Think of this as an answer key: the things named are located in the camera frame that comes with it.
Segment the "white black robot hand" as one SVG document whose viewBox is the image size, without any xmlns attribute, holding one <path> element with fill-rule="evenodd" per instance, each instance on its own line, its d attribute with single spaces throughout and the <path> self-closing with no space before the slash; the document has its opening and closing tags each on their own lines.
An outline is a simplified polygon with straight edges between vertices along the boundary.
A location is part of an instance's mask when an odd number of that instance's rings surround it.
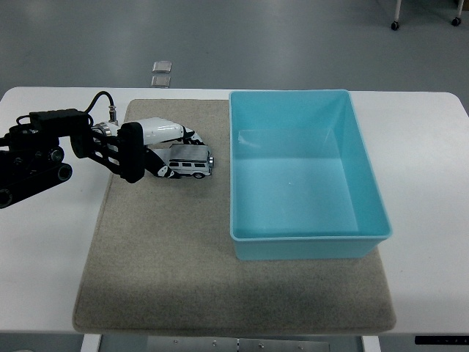
<svg viewBox="0 0 469 352">
<path fill-rule="evenodd" d="M 160 178 L 194 177 L 212 174 L 210 148 L 194 130 L 161 117 L 125 123 L 102 124 L 104 134 L 118 137 L 122 144 L 112 150 L 122 153 L 122 178 L 135 183 L 145 172 Z"/>
</svg>

